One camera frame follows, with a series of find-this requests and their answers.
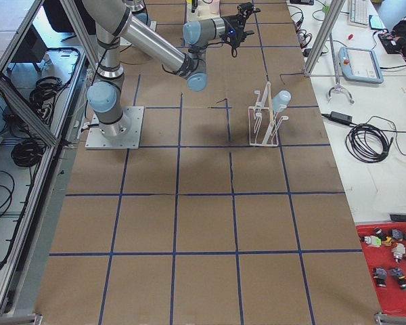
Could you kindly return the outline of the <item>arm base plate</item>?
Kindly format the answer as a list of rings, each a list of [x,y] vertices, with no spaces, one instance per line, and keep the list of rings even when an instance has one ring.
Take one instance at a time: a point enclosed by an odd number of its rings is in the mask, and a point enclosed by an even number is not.
[[[115,124],[106,125],[99,122],[96,113],[87,134],[86,149],[121,150],[138,149],[141,139],[141,128],[145,108],[143,106],[125,106],[122,118]]]

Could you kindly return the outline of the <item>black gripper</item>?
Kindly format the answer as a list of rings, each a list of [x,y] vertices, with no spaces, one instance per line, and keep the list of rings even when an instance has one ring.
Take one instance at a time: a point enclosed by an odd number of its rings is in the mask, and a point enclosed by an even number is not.
[[[251,2],[239,4],[237,10],[235,15],[222,17],[225,31],[221,35],[221,40],[232,49],[237,49],[248,36],[254,34],[253,30],[246,30],[246,22],[250,16],[261,12],[261,9]]]

